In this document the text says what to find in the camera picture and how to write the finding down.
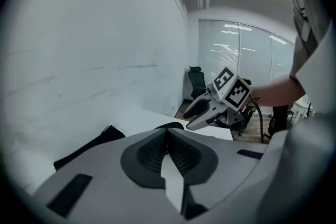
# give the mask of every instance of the floor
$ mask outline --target floor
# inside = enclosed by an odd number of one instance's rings
[[[188,108],[188,106],[190,105],[190,101],[183,101],[182,105],[180,106],[179,111],[177,112],[175,118],[180,119],[180,120],[185,120],[185,121],[190,121],[191,119],[185,119],[183,118],[183,113],[184,111]],[[268,134],[268,125],[270,122],[270,117],[263,115],[262,117],[262,131],[263,133]],[[232,135],[235,136],[237,134],[237,132],[232,131]],[[244,131],[242,131],[242,135],[245,137],[245,139],[248,142],[252,142],[252,143],[261,143],[261,138],[260,138],[260,120],[259,120],[259,115],[255,112],[254,115],[252,116],[251,120],[249,121],[246,129]],[[245,141],[242,137],[237,136],[235,138],[236,141]],[[269,139],[267,137],[264,138],[264,144],[268,144],[269,143]]]

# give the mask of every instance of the fluorescent light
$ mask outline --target fluorescent light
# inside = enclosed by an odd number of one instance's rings
[[[270,35],[269,37],[272,38],[272,39],[274,39],[274,40],[277,41],[277,42],[282,43],[282,44],[287,44],[287,42],[284,42],[284,41],[283,41],[282,39],[280,39],[280,38],[274,37],[274,36],[272,36],[272,35]]]
[[[248,48],[242,48],[243,50],[251,50],[251,49],[248,49]],[[251,51],[256,51],[256,50],[251,50]]]
[[[247,31],[251,31],[252,28],[248,28],[248,27],[244,27],[244,26],[239,26],[239,25],[224,25],[225,27],[232,27],[232,28],[239,28],[241,30],[247,30]]]
[[[222,31],[222,33],[229,33],[229,34],[235,34],[235,35],[239,34],[238,32],[231,32],[231,31]]]

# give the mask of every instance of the black and white marker cube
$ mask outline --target black and white marker cube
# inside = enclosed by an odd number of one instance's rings
[[[239,110],[251,92],[248,84],[228,67],[223,69],[213,84],[219,99],[235,111]]]

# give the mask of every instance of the desk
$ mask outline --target desk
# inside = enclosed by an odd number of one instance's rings
[[[115,126],[125,136],[135,135],[145,131],[153,130],[156,127],[170,123],[180,122],[186,131],[188,121],[175,119],[169,116],[161,115],[155,112],[151,112],[145,109],[135,109],[124,114],[122,119],[118,121]],[[189,131],[196,134],[214,136],[219,139],[233,140],[230,129],[224,129],[219,127],[208,126],[197,131]]]
[[[296,109],[296,113],[295,113],[295,121],[293,123],[293,125],[297,124],[299,121],[299,118],[302,115],[302,118],[305,114],[305,112],[308,110],[309,104],[304,103],[301,101],[301,99],[299,99],[297,102],[294,103],[294,107]]]

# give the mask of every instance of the black rubber pad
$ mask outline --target black rubber pad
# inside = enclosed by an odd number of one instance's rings
[[[76,175],[62,191],[50,202],[48,208],[66,217],[92,180],[92,176]]]
[[[255,151],[248,151],[248,150],[238,150],[237,153],[240,155],[246,156],[246,157],[254,158],[254,159],[261,159],[261,157],[263,156],[263,153],[259,153]]]

